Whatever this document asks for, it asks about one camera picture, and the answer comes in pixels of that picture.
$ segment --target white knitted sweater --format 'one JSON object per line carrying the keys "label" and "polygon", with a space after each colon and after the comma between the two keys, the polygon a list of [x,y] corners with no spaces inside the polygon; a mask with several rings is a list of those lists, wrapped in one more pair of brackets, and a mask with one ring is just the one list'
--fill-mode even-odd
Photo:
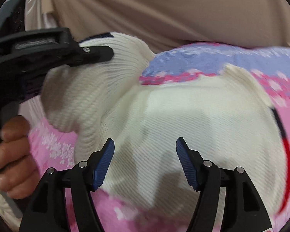
{"label": "white knitted sweater", "polygon": [[[189,220],[198,194],[176,154],[176,139],[183,136],[219,167],[245,168],[268,213],[276,213],[285,191],[286,156],[272,103],[250,73],[227,65],[217,77],[141,86],[138,77],[153,52],[137,38],[112,35],[81,46],[108,45],[113,60],[53,69],[42,90],[49,122],[78,133],[75,162],[112,138],[115,154],[102,189],[150,212]],[[217,223],[223,195],[222,189]]]}

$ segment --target finger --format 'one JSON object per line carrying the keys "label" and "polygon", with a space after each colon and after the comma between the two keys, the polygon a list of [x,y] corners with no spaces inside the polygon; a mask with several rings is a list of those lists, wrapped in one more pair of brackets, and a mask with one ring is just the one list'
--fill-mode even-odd
{"label": "finger", "polygon": [[8,191],[24,182],[37,169],[35,160],[31,155],[12,162],[0,173],[0,190]]}
{"label": "finger", "polygon": [[31,195],[40,181],[38,170],[35,170],[28,179],[7,192],[13,199],[23,199]]}
{"label": "finger", "polygon": [[10,142],[27,136],[29,131],[29,122],[23,116],[16,116],[2,127],[0,137],[3,141]]}
{"label": "finger", "polygon": [[30,144],[27,137],[12,142],[2,142],[0,144],[0,169],[29,154]]}

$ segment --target beige shirt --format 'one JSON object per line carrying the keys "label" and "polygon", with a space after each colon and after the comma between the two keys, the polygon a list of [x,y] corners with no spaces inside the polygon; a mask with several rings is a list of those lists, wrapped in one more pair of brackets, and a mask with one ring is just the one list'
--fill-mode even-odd
{"label": "beige shirt", "polygon": [[290,46],[286,0],[42,0],[76,40],[121,32],[154,52],[195,41],[242,47]]}

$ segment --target floral pattern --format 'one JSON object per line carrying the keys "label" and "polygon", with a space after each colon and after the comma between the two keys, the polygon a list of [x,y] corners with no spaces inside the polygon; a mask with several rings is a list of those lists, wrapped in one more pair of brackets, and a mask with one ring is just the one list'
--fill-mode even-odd
{"label": "floral pattern", "polygon": [[[213,55],[224,59],[212,59]],[[272,57],[275,57],[275,59],[271,59],[271,65],[266,65],[263,69],[248,68],[250,65],[247,62],[248,59],[239,58],[239,56],[243,57],[244,55],[253,58],[258,56],[258,58],[263,58],[263,60],[271,59]],[[240,63],[237,64],[232,62],[232,57],[236,57],[235,61],[245,60],[245,62],[242,65]],[[247,50],[216,43],[207,45],[203,43],[191,44],[156,55],[149,69],[144,71],[139,80],[142,85],[160,85],[190,81],[197,79],[201,75],[216,76],[221,73],[222,66],[220,66],[220,63],[224,60],[223,63],[229,62],[250,70],[273,99],[276,106],[288,109],[290,107],[290,74],[286,74],[284,71],[273,71],[275,69],[273,62],[282,62],[287,59],[290,62],[289,48]],[[171,64],[166,65],[165,60],[171,62]],[[212,63],[216,61],[217,64],[210,66],[207,63],[208,60]],[[286,70],[288,68],[287,62],[284,65],[279,63],[276,66]],[[32,154],[37,161],[41,175],[49,167],[65,170],[74,166],[73,152],[76,138],[77,135],[75,133],[63,134],[55,130],[48,124],[46,119],[43,119],[31,130],[29,140]],[[109,196],[102,190],[92,193],[91,196],[105,232],[186,232],[187,230],[188,223],[186,222],[170,221],[148,214],[115,197]],[[78,228],[69,189],[66,189],[66,203],[71,232],[77,232]],[[273,229],[269,231],[278,232],[289,218],[290,199],[288,200],[287,208],[281,214],[277,217],[271,217]]]}

